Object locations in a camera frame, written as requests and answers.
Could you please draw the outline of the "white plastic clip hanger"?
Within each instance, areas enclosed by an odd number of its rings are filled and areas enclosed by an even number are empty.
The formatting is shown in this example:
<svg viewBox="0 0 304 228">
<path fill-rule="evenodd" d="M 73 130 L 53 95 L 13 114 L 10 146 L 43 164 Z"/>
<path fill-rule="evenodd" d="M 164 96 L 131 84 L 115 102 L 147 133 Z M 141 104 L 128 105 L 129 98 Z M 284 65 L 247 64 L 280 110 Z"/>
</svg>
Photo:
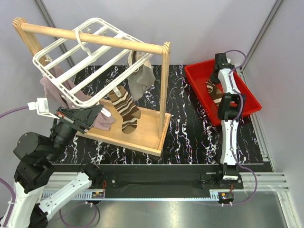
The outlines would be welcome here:
<svg viewBox="0 0 304 228">
<path fill-rule="evenodd" d="M 65 30 L 51 27 L 44 27 L 38 25 L 26 25 L 22 27 L 25 31 L 38 33 L 42 35 L 48 35 L 57 37 L 58 40 L 37 52 L 33 56 L 33 64 L 41 71 L 42 75 L 48 78 L 52 84 L 59 89 L 69 101 L 71 101 L 77 107 L 91 107 L 99 102 L 105 95 L 109 94 L 112 90 L 124 81 L 132 72 L 143 65 L 149 60 L 152 55 L 162 53 L 162 48 L 144 43 L 122 30 L 116 28 L 112 24 L 104 21 L 101 18 L 91 18 L 77 26 L 74 30 Z M 72 49 L 59 56 L 57 59 L 52 60 L 50 63 L 43 66 L 40 63 L 40 59 L 47 55 L 51 50 L 63 44 L 67 40 L 76 40 L 78 44 Z M 74 76 L 80 70 L 95 62 L 103 54 L 105 54 L 111 48 L 121 48 L 122 52 L 117 54 L 111 60 L 106 62 L 97 72 L 86 78 L 84 81 L 76 85 L 73 89 L 68 89 L 63 83 L 69 78 Z M 78 64 L 66 71 L 59 77 L 55 77 L 50 73 L 50 69 L 71 56 L 73 53 L 83 50 L 87 53 L 85 57 Z M 107 70 L 110 66 L 127 55 L 130 51 L 143 52 L 144 55 L 141 59 L 131 65 L 126 71 L 114 79 L 110 84 L 100 90 L 95 96 L 87 101 L 81 101 L 76 97 L 76 93 L 79 92 L 84 86 L 89 84 L 95 78 L 97 78 L 102 72 Z"/>
</svg>

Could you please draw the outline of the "brown striped sock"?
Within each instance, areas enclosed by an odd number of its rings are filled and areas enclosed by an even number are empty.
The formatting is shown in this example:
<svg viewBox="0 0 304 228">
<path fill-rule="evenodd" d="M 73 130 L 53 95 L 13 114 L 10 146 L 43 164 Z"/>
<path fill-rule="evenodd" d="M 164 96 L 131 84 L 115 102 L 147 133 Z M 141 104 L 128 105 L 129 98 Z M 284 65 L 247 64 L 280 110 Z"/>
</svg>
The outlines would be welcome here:
<svg viewBox="0 0 304 228">
<path fill-rule="evenodd" d="M 214 83 L 211 81 L 206 82 L 206 87 L 210 97 L 212 98 L 213 102 L 215 103 L 216 107 L 219 107 L 220 102 L 223 97 L 223 93 L 219 90 Z"/>
<path fill-rule="evenodd" d="M 112 105 L 123 119 L 122 132 L 130 134 L 137 128 L 138 120 L 141 118 L 141 110 L 135 105 L 133 99 L 123 86 L 119 86 L 117 89 L 121 96 L 118 96 L 114 91 L 111 91 L 109 98 Z"/>
</svg>

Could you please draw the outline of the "grey cream sock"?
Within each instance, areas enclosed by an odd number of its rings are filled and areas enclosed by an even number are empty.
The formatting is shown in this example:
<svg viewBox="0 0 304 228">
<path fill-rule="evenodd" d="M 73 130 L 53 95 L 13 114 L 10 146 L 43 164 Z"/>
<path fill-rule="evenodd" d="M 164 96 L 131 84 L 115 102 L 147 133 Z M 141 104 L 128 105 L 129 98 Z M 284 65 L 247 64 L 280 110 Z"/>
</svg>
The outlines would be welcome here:
<svg viewBox="0 0 304 228">
<path fill-rule="evenodd" d="M 132 72 L 128 78 L 128 86 L 134 101 L 138 101 L 153 86 L 155 76 L 149 60 Z"/>
</svg>

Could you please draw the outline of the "wooden clothes rack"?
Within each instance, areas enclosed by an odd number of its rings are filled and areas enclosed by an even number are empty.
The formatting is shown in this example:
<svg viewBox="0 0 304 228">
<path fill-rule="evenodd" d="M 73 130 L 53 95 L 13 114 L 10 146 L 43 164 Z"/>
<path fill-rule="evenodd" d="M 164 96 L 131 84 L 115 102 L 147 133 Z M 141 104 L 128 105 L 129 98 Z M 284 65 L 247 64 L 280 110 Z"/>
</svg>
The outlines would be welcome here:
<svg viewBox="0 0 304 228">
<path fill-rule="evenodd" d="M 42 49 L 46 48 L 47 46 L 58 40 L 57 37 L 25 31 L 22 27 L 30 24 L 27 23 L 26 20 L 23 18 L 15 18 L 12 24 L 33 56 L 37 52 L 41 51 Z M 50 63 L 52 60 L 57 59 L 59 56 L 63 55 L 64 53 L 72 49 L 77 44 L 78 42 L 76 40 L 69 39 L 65 41 L 63 44 L 60 44 L 59 46 L 51 50 L 47 55 L 43 56 L 39 61 L 43 66 L 45 66 L 46 64 Z M 112 102 L 106 100 L 104 96 L 102 99 L 99 100 L 97 105 L 98 104 L 105 105 L 106 108 L 110 110 L 111 114 L 114 117 L 118 118 L 117 122 L 115 122 L 108 131 L 100 130 L 93 127 L 90 130 L 88 130 L 87 133 L 82 133 L 83 137 L 94 139 L 97 141 L 103 141 L 108 144 L 128 148 L 143 153 L 148 153 L 154 156 L 161 155 L 164 140 L 169 126 L 170 117 L 171 117 L 171 115 L 166 112 L 167 86 L 168 86 L 168 78 L 169 78 L 170 45 L 171 45 L 170 42 L 165 42 L 163 45 L 157 45 L 162 48 L 162 53 L 158 54 L 162 57 L 159 111 L 155 111 L 147 108 L 140 108 L 141 118 L 138 120 L 136 130 L 130 134 L 125 134 L 122 132 L 123 119 L 119 117 L 119 113 L 112 105 Z M 117 88 L 118 86 L 113 91 L 118 96 L 121 96 Z M 67 99 L 66 97 L 64 97 L 64 94 L 62 92 L 61 92 L 61 97 Z"/>
</svg>

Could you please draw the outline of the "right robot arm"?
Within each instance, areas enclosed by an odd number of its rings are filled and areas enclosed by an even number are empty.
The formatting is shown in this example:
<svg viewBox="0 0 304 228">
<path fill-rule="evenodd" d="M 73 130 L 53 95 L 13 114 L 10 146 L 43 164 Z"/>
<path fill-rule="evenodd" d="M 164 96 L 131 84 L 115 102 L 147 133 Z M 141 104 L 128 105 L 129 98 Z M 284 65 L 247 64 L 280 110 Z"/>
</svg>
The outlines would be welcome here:
<svg viewBox="0 0 304 228">
<path fill-rule="evenodd" d="M 241 94 L 234 79 L 235 66 L 228 62 L 225 53 L 215 54 L 210 79 L 221 84 L 223 96 L 218 106 L 218 119 L 222 127 L 222 153 L 214 182 L 220 188 L 231 189 L 238 182 L 237 130 L 243 113 L 246 96 Z"/>
</svg>

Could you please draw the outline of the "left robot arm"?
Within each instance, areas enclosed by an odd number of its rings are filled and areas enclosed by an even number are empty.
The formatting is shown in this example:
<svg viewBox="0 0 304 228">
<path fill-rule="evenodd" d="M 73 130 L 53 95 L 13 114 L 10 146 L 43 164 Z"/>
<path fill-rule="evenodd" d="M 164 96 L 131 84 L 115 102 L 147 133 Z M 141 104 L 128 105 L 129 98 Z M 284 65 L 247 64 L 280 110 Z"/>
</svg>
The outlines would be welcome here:
<svg viewBox="0 0 304 228">
<path fill-rule="evenodd" d="M 104 186 L 103 173 L 97 165 L 86 163 L 67 185 L 50 197 L 41 195 L 55 172 L 52 164 L 62 155 L 77 132 L 87 133 L 103 105 L 67 109 L 60 107 L 54 115 L 50 136 L 23 134 L 13 153 L 20 160 L 14 174 L 14 186 L 8 187 L 11 200 L 0 219 L 2 228 L 45 228 L 53 216 L 78 193 Z"/>
</svg>

